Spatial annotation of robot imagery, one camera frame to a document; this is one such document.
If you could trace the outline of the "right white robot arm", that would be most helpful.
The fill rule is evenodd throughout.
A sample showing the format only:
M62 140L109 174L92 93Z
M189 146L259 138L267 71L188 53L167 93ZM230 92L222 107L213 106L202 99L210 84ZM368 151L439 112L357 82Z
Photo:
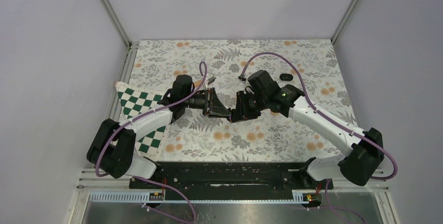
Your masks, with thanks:
M378 130L365 131L329 112L322 113L308 102L303 91L290 84L280 87L264 70L251 75L247 82L249 86L236 93L236 106L229 110L230 122L254 120L269 109L309 127L340 151L333 157L306 161L299 175L302 186L313 188L322 180L338 178L358 186L367 184L384 159L383 152L371 145L383 144Z

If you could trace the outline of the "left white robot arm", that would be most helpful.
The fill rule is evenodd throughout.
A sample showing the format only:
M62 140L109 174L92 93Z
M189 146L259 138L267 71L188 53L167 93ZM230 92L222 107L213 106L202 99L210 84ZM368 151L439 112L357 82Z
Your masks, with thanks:
M141 177L150 188L161 184L162 174L154 162L139 156L137 141L178 120L187 108L202 110L203 116L229 119L231 112L218 99L214 88L195 88L191 76L179 75L164 97L150 111L123 123L104 120L86 154L96 168L118 179L124 175Z

